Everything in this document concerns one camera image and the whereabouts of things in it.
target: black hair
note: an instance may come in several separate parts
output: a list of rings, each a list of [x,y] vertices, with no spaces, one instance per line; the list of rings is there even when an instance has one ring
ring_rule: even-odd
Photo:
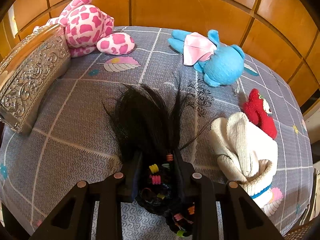
[[[180,119],[187,101],[187,94],[182,95],[180,90],[180,79],[177,79],[177,87],[170,111],[159,93],[144,84],[125,85],[125,92],[117,100],[114,111],[106,111],[121,162],[130,162],[137,150],[142,152],[136,201],[148,212],[164,216],[173,232],[180,230],[180,234],[189,236],[192,234],[193,214],[188,208],[193,203],[181,203],[173,161],[167,161],[167,155],[179,148]],[[149,166],[154,164],[157,172],[152,173]],[[152,176],[160,176],[161,183],[153,184]]]

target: mattress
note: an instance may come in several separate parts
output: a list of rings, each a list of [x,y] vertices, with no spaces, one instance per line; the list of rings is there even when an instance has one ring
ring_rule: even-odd
[[[203,82],[201,73],[184,66],[182,55],[169,47],[171,29],[116,29],[128,33],[136,42],[136,49],[128,55],[132,58],[131,68],[120,70],[118,56],[98,51],[74,58],[65,75],[47,91],[32,132],[22,136],[5,129],[0,149],[0,198],[12,214],[32,234],[78,181],[93,183],[119,171],[121,163],[116,157],[116,143],[108,132],[102,101],[111,109],[124,83],[145,83],[158,90],[170,105],[175,94],[175,76],[180,74],[183,90],[189,94],[182,116],[181,145],[213,117],[228,117],[240,111],[253,88],[269,102],[278,131],[278,168],[272,187],[278,187],[284,195],[270,220],[285,234],[305,210],[313,180],[308,134],[289,86],[273,70],[246,55],[245,63],[258,76],[244,72],[239,86],[234,83],[212,88]],[[207,126],[181,153],[196,171],[224,182],[208,143],[209,129]],[[121,207],[124,239],[176,239],[163,217],[149,214],[136,202],[122,203]]]

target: red felt toy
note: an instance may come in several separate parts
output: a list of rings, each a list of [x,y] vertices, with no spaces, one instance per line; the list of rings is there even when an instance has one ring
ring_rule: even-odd
[[[277,129],[272,118],[272,112],[268,102],[256,88],[252,89],[248,102],[243,104],[243,111],[250,122],[258,126],[273,140],[277,136]]]

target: white knit glove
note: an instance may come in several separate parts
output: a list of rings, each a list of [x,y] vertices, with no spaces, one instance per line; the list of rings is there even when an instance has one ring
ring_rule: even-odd
[[[210,141],[218,165],[227,179],[237,181],[263,207],[272,198],[270,185],[276,174],[278,145],[238,112],[211,124]]]

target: decorative box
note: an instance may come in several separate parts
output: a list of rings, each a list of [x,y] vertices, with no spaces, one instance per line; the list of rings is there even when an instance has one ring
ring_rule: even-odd
[[[46,90],[66,72],[69,61],[60,25],[23,39],[0,64],[0,120],[18,133],[29,133]]]

